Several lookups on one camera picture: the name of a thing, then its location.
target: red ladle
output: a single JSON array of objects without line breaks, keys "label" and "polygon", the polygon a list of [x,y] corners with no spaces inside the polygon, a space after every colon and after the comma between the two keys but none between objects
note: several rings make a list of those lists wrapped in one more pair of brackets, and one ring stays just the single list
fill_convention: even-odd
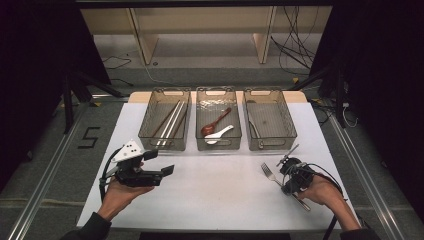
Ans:
[{"label": "red ladle", "polygon": [[227,114],[230,113],[230,112],[231,112],[231,107],[228,107],[221,114],[221,116],[219,116],[214,122],[209,123],[208,125],[205,125],[204,127],[202,127],[202,129],[200,130],[200,132],[202,133],[202,135],[204,137],[206,137],[207,135],[210,135],[210,134],[214,133],[215,132],[215,126],[216,126],[216,124],[219,121],[221,121],[221,119],[223,119],[225,116],[227,116]]}]

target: black sleeve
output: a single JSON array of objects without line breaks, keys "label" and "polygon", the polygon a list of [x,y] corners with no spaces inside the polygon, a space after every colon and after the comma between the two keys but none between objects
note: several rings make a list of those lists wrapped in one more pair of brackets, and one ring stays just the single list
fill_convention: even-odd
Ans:
[{"label": "black sleeve", "polygon": [[106,239],[111,225],[111,222],[93,212],[84,227],[68,232],[61,240],[103,240]]},{"label": "black sleeve", "polygon": [[347,232],[340,233],[340,238],[342,240],[357,240],[357,239],[367,239],[367,240],[380,240],[380,237],[371,229],[358,229]]}]

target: white spoon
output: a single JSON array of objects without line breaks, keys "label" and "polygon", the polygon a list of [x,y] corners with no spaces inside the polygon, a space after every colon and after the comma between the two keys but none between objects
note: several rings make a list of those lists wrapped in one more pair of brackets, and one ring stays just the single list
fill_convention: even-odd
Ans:
[{"label": "white spoon", "polygon": [[215,144],[217,143],[219,140],[207,140],[207,139],[217,139],[217,138],[221,138],[222,134],[224,134],[226,131],[233,129],[234,126],[233,125],[228,125],[226,128],[222,129],[221,131],[217,132],[217,133],[213,133],[213,134],[209,134],[205,137],[205,142],[207,144]]}]

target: white table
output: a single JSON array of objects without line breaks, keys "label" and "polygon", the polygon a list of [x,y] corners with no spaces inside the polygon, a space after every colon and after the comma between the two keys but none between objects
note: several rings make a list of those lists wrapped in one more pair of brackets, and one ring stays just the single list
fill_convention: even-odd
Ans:
[{"label": "white table", "polygon": [[[83,226],[92,212],[100,207],[98,179],[110,155],[131,139],[142,146],[137,134],[146,107],[146,103],[126,103],[122,108],[78,227]],[[300,144],[291,156],[325,168],[342,185],[345,198],[348,198],[311,105],[288,103],[288,107],[298,133],[294,144]],[[279,180],[283,180],[276,164],[288,151],[251,152],[242,112],[239,102],[243,134],[239,150],[200,152],[196,146],[193,107],[186,150],[159,152],[156,159],[144,165],[145,170],[160,170],[175,164],[174,173],[165,177],[152,192],[135,199],[113,219],[112,227],[197,232],[327,229],[333,216],[330,210],[305,199],[312,209],[311,212],[305,211],[293,198],[284,195],[275,182],[265,177],[260,167],[263,162]]]}]

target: silver fork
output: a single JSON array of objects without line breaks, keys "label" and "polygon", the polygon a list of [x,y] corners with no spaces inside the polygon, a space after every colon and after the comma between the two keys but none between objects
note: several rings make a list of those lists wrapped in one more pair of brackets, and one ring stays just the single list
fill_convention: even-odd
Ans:
[{"label": "silver fork", "polygon": [[[280,182],[280,181],[278,181],[278,179],[275,177],[275,175],[274,175],[274,173],[272,173],[271,172],[271,170],[268,168],[268,166],[266,165],[266,163],[262,163],[262,165],[261,165],[261,168],[262,168],[262,170],[264,171],[264,173],[265,173],[265,175],[266,175],[266,177],[269,179],[269,180],[271,180],[271,181],[274,181],[274,182],[276,182],[276,183],[278,183],[278,185],[280,186],[280,187],[282,187],[283,186],[283,184]],[[311,208],[304,202],[304,201],[302,201],[301,199],[299,199],[299,198],[297,198],[297,196],[294,194],[294,193],[292,193],[291,194],[292,195],[292,197],[294,198],[294,199],[296,199],[297,200],[297,202],[298,203],[300,203],[300,205],[302,205],[302,207],[306,210],[306,211],[311,211]]]}]

